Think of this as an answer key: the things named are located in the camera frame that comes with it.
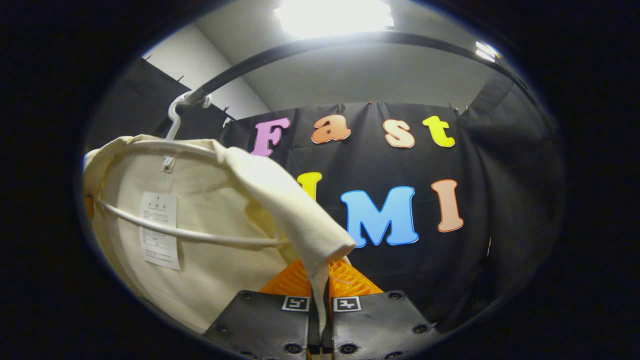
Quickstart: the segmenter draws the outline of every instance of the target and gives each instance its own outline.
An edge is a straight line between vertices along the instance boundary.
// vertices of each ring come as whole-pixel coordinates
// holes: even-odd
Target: foam letter
[[[302,189],[306,191],[311,199],[316,199],[316,184],[322,179],[319,172],[305,172],[298,176],[298,182],[302,185]]]
[[[412,147],[415,145],[415,139],[409,133],[411,128],[404,121],[388,119],[382,123],[382,128],[388,133],[385,135],[385,139],[389,145],[393,147]]]
[[[442,221],[438,225],[438,230],[441,233],[458,230],[465,223],[458,213],[455,191],[457,186],[458,183],[455,180],[440,180],[431,184],[431,188],[438,193],[440,199]]]
[[[347,232],[356,241],[356,247],[367,245],[360,233],[361,225],[375,246],[382,242],[389,225],[391,234],[387,238],[387,244],[404,245],[418,241],[418,234],[413,230],[411,212],[414,193],[415,190],[410,186],[398,186],[389,190],[380,211],[364,191],[343,193],[340,200],[347,205]]]
[[[453,138],[448,138],[447,134],[444,133],[444,129],[448,129],[449,124],[444,121],[440,121],[439,117],[432,116],[422,121],[422,124],[429,127],[431,137],[438,145],[442,147],[452,147],[456,143]]]
[[[273,150],[269,149],[269,142],[276,145],[280,141],[280,136],[282,135],[282,130],[280,128],[282,127],[283,129],[286,129],[289,125],[291,125],[291,122],[288,118],[265,121],[260,124],[256,124],[255,128],[258,129],[258,133],[255,136],[255,146],[253,147],[251,155],[271,155]]]
[[[316,121],[314,128],[317,129],[311,135],[311,141],[314,143],[343,140],[351,135],[351,130],[347,128],[347,119],[342,115],[325,116]]]

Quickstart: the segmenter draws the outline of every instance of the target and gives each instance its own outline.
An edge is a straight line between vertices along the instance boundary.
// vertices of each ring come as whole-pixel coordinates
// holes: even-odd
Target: black fabric
[[[97,108],[86,137],[87,149],[97,149],[125,135],[166,136],[171,126],[171,121],[166,119],[169,105],[189,90],[144,59],[134,60]],[[175,138],[216,138],[226,118],[215,105],[206,109],[195,106],[182,115]]]
[[[351,135],[313,143],[314,123],[336,113],[345,116]],[[422,124],[433,115],[449,124],[453,147],[437,145]],[[441,323],[441,330],[478,314],[482,304],[511,296],[548,256],[562,215],[560,149],[541,114],[504,76],[489,79],[462,116],[421,104],[306,106],[233,122],[219,141],[252,151],[255,125],[284,117],[291,125],[270,146],[271,159],[293,177],[320,172],[316,201],[341,226],[347,225],[343,193],[363,190],[381,209],[392,188],[415,189],[418,241],[391,246],[383,240],[375,246],[367,239],[349,258],[383,290],[403,290],[429,321]],[[405,121],[415,145],[389,145],[382,127],[387,119]],[[448,233],[438,231],[440,203],[431,189],[443,179],[458,182],[456,199],[464,219],[462,228]]]

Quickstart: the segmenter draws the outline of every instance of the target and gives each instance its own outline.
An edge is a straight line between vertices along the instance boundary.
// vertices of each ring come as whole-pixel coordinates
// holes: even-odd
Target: ceiling
[[[282,0],[238,0],[196,26],[231,64],[295,40],[273,8]],[[409,0],[386,0],[394,30],[439,38],[471,50],[477,37]],[[336,102],[412,102],[464,108],[493,72],[458,55],[408,45],[363,44],[311,51],[255,70],[243,79],[271,111]]]

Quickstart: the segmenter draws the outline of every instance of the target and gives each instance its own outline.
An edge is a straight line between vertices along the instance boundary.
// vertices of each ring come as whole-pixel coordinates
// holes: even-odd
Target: letter m
[[[387,238],[387,244],[404,245],[418,241],[418,234],[413,230],[413,194],[415,190],[410,186],[393,188],[389,190],[382,210],[378,211],[366,192],[355,190],[343,193],[340,200],[347,205],[347,232],[356,241],[356,247],[367,245],[360,226],[364,227],[375,246],[382,242],[389,225],[391,234]]]

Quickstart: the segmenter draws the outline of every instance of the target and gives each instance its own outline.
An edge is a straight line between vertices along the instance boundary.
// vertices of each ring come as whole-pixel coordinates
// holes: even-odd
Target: screw
[[[400,356],[400,355],[402,355],[402,352],[401,352],[401,351],[392,352],[391,354],[389,354],[389,355],[385,356],[385,360],[387,360],[387,359],[393,359],[394,357],[396,357],[396,356]]]
[[[342,352],[343,354],[353,354],[354,352],[356,352],[357,348],[358,347],[353,344],[347,344],[340,347],[340,352]]]
[[[298,354],[302,351],[302,348],[298,344],[287,344],[284,349],[292,354]]]
[[[252,352],[249,352],[249,351],[241,351],[240,354],[244,355],[246,357],[250,357],[252,359],[257,359],[258,358],[256,355],[254,355]]]
[[[427,325],[418,325],[413,328],[413,332],[416,334],[422,334],[423,332],[429,331],[429,327]]]

